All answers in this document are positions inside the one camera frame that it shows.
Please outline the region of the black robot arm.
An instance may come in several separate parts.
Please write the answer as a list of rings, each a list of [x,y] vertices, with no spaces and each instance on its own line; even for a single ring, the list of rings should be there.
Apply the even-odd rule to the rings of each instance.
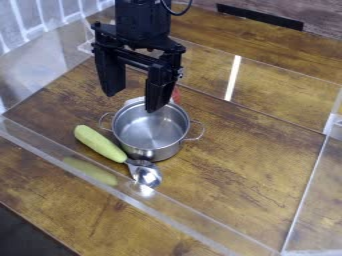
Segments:
[[[116,0],[115,24],[96,21],[92,53],[102,85],[108,97],[126,89],[126,66],[147,71],[144,103],[148,113],[171,99],[182,77],[186,47],[170,37],[172,0]]]

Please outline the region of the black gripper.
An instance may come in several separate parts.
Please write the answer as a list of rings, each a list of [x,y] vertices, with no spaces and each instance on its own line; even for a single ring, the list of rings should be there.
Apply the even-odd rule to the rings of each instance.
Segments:
[[[104,94],[112,97],[126,88],[126,66],[148,72],[146,80],[146,110],[159,110],[172,95],[176,78],[183,76],[182,55],[186,47],[167,35],[143,40],[122,38],[116,25],[95,22],[92,51]]]

